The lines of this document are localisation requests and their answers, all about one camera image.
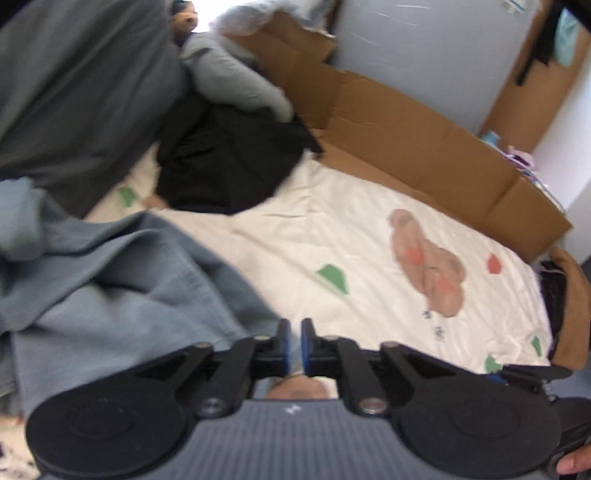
human hand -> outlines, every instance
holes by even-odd
[[[567,455],[556,466],[559,475],[574,475],[587,470],[591,470],[591,445]]]

gray panel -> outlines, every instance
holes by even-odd
[[[357,417],[332,400],[246,401],[232,417],[200,423],[171,462],[138,480],[456,478],[418,460],[385,420]]]
[[[346,0],[334,65],[394,87],[476,132],[511,71],[537,0]]]

scratch mark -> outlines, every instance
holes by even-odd
[[[369,43],[371,45],[376,45],[377,47],[379,47],[379,44],[377,44],[376,42],[368,40],[367,38],[364,38],[361,35],[357,35],[357,33],[352,33],[351,35],[353,35],[354,37],[357,37],[360,40],[363,40],[366,43]]]

teal hanging item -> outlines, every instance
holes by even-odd
[[[564,9],[558,21],[554,39],[554,56],[559,65],[570,67],[573,64],[578,37],[579,21],[572,13]]]

gray blanket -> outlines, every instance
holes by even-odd
[[[163,0],[33,0],[0,30],[0,179],[84,216],[188,88]]]
[[[195,342],[226,349],[277,327],[238,273],[149,213],[86,223],[29,179],[0,182],[0,206],[0,394],[14,393],[14,361],[26,413]]]

